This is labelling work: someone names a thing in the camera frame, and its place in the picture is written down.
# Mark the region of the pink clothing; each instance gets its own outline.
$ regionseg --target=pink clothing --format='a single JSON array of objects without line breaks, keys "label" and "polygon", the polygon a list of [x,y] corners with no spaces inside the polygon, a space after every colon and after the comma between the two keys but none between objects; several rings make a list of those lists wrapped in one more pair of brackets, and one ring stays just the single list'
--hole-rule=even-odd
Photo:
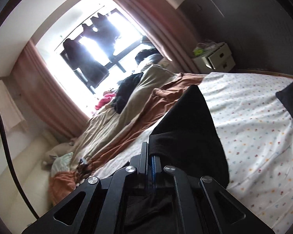
[{"label": "pink clothing", "polygon": [[99,103],[95,106],[96,110],[100,110],[104,105],[110,103],[113,97],[115,97],[115,93],[108,93],[105,94],[104,97],[99,101]]}]

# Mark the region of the pink curtain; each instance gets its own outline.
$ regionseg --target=pink curtain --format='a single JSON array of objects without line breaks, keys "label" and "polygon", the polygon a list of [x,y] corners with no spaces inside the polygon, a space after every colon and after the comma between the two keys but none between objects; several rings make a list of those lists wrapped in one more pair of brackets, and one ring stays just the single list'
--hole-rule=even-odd
[{"label": "pink curtain", "polygon": [[191,23],[166,0],[114,0],[146,32],[178,72],[199,73],[191,54],[199,36]]},{"label": "pink curtain", "polygon": [[19,55],[12,75],[24,99],[45,123],[65,137],[81,135],[89,118],[53,78],[32,40]]}]

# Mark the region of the patterned bed sheet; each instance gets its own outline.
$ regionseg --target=patterned bed sheet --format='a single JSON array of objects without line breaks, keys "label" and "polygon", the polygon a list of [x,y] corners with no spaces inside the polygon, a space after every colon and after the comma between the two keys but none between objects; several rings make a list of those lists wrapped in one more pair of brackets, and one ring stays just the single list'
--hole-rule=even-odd
[{"label": "patterned bed sheet", "polygon": [[[227,190],[279,234],[293,223],[293,120],[275,93],[292,81],[211,73],[199,85],[227,157]],[[160,120],[95,175],[107,177],[139,154]]]}]

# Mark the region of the black cable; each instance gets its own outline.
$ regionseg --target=black cable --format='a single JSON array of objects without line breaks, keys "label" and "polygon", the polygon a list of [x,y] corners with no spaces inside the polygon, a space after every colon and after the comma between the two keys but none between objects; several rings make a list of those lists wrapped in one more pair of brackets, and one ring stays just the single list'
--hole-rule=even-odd
[{"label": "black cable", "polygon": [[29,210],[31,211],[31,213],[34,215],[34,217],[36,219],[39,219],[38,214],[36,213],[36,211],[34,210],[34,208],[32,207],[32,205],[30,204],[28,198],[26,197],[14,170],[13,167],[13,163],[12,163],[12,159],[11,159],[11,155],[10,155],[10,150],[9,150],[9,146],[8,146],[8,142],[6,139],[6,135],[5,135],[5,130],[4,130],[4,126],[3,126],[3,122],[2,122],[2,118],[0,115],[0,136],[1,136],[1,141],[2,141],[2,145],[3,145],[3,150],[4,150],[4,154],[5,154],[5,158],[8,164],[8,168],[10,170],[12,179],[16,185],[16,188],[18,189],[19,193],[21,194],[25,204],[27,205],[27,207],[29,208]]}]

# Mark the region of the orange blanket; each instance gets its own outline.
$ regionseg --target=orange blanket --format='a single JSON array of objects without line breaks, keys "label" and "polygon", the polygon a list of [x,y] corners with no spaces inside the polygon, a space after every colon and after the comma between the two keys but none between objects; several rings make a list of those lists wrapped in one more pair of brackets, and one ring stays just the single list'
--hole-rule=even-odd
[{"label": "orange blanket", "polygon": [[79,165],[75,171],[60,172],[50,178],[49,194],[53,205],[71,193],[76,188],[76,183],[88,178],[94,171],[124,151],[144,130],[167,113],[190,85],[199,85],[203,78],[203,75],[181,73],[174,81],[160,89],[154,89],[130,130],[124,131],[122,136],[115,138],[87,164]]}]

